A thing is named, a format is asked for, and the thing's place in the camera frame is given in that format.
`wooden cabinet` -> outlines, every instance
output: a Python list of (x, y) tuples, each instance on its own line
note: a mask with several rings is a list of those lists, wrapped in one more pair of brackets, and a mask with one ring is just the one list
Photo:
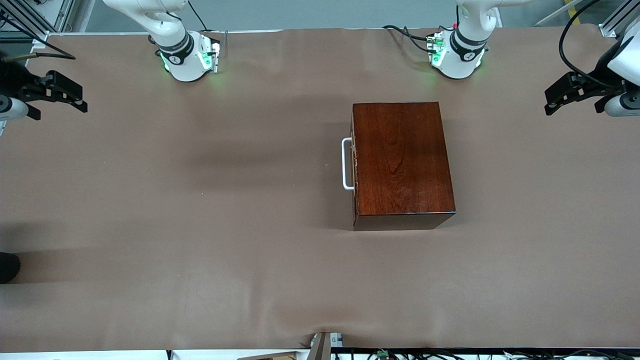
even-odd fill
[(354, 230), (433, 229), (456, 213), (437, 102), (354, 104), (351, 141)]

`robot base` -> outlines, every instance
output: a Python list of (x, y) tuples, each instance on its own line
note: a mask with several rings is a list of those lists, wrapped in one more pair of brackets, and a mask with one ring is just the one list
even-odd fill
[(452, 31), (442, 31), (429, 38), (428, 49), (435, 50), (435, 54), (429, 54), (431, 66), (440, 70), (444, 76), (452, 79), (464, 79), (471, 75), (476, 67), (480, 66), (484, 50), (472, 61), (463, 61), (460, 55), (451, 49), (450, 38)]
[(161, 56), (165, 69), (179, 81), (189, 82), (200, 79), (214, 67), (214, 55), (217, 51), (213, 48), (210, 38), (197, 31), (188, 31), (193, 38), (193, 51), (184, 59), (181, 65), (176, 65)]

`drawer handle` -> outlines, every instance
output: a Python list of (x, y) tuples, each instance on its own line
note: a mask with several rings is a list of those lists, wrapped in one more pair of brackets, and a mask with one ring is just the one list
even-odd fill
[(353, 190), (355, 190), (355, 188), (353, 186), (347, 185), (347, 164), (346, 164), (346, 160), (345, 160), (346, 154), (344, 152), (344, 143), (346, 143), (346, 142), (353, 143), (353, 140), (351, 138), (342, 139), (342, 187), (345, 190), (348, 190), (348, 191), (352, 192)]

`wood grain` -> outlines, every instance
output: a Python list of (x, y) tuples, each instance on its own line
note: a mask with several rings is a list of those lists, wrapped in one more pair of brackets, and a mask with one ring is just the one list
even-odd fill
[(354, 104), (353, 137), (356, 223), (362, 216), (455, 213), (437, 102)]

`table surface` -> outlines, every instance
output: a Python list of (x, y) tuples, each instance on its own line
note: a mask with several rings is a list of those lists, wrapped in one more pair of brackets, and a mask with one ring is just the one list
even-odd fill
[[(0, 141), (2, 351), (631, 347), (640, 338), (640, 124), (546, 117), (560, 28), (498, 29), (446, 79), (386, 30), (229, 34), (179, 83), (144, 36), (52, 37), (32, 60), (90, 112), (38, 103)], [(612, 44), (576, 26), (589, 69)], [(351, 231), (340, 141), (356, 102), (439, 101), (458, 214)]]

